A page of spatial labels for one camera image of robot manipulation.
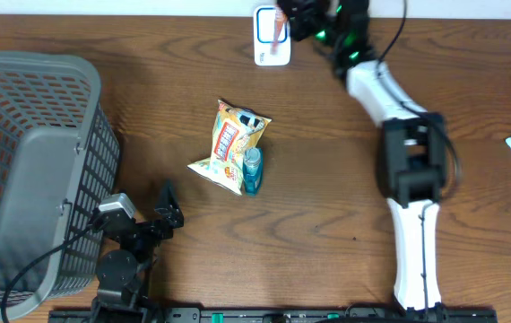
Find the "red snack bar wrapper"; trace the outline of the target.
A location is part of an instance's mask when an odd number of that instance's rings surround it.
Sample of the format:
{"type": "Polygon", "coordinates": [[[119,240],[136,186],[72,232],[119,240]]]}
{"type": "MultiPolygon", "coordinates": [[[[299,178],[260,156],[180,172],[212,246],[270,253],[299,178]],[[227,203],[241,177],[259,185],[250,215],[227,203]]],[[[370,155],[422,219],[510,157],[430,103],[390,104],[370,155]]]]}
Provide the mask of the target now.
{"type": "Polygon", "coordinates": [[[279,48],[282,43],[282,37],[285,34],[284,27],[288,20],[286,13],[280,8],[280,6],[276,5],[274,7],[275,14],[273,20],[273,41],[271,44],[270,53],[272,55],[277,55],[279,53],[279,48]]]}

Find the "blue mouthwash bottle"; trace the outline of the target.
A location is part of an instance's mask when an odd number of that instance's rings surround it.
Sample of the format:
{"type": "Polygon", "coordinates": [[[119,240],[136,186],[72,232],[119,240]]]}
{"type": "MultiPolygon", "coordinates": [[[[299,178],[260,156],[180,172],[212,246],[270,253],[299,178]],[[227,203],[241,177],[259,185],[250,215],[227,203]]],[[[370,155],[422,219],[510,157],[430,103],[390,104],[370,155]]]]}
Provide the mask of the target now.
{"type": "Polygon", "coordinates": [[[246,150],[243,164],[244,187],[248,195],[254,196],[262,184],[264,159],[260,148],[252,147],[246,150]]]}

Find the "yellow snack bag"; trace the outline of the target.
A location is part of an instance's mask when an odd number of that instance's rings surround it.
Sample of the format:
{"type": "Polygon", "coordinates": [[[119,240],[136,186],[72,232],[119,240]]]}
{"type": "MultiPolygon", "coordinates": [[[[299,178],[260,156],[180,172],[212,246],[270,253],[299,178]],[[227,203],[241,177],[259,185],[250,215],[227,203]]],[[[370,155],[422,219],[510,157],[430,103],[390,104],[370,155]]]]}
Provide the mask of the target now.
{"type": "Polygon", "coordinates": [[[187,167],[212,183],[241,196],[246,151],[255,148],[270,118],[218,100],[218,112],[212,129],[211,155],[187,167]]]}

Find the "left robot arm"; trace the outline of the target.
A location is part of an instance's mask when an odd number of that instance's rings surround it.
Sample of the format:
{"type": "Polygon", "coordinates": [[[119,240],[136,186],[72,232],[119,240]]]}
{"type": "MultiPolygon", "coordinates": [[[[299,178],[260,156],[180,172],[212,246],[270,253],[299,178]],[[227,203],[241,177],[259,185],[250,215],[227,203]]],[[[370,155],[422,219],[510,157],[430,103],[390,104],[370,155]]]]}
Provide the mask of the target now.
{"type": "Polygon", "coordinates": [[[160,305],[149,299],[151,270],[157,261],[154,250],[184,226],[174,188],[167,181],[154,211],[158,218],[137,222],[136,208],[125,193],[104,198],[94,210],[93,228],[119,244],[97,264],[97,296],[91,305],[90,322],[163,322],[160,305]]]}

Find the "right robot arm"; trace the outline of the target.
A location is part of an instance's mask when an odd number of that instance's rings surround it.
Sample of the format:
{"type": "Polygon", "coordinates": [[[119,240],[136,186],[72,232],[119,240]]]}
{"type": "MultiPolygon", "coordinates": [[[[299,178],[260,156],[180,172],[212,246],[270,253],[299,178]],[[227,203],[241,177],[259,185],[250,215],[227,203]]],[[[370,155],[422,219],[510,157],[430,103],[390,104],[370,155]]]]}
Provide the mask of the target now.
{"type": "Polygon", "coordinates": [[[367,1],[278,0],[296,41],[331,48],[327,59],[347,93],[380,131],[377,186],[391,211],[396,250],[394,298],[405,312],[429,313],[442,297],[437,282],[436,228],[448,169],[460,167],[445,120],[426,111],[395,81],[370,36],[367,1]]]}

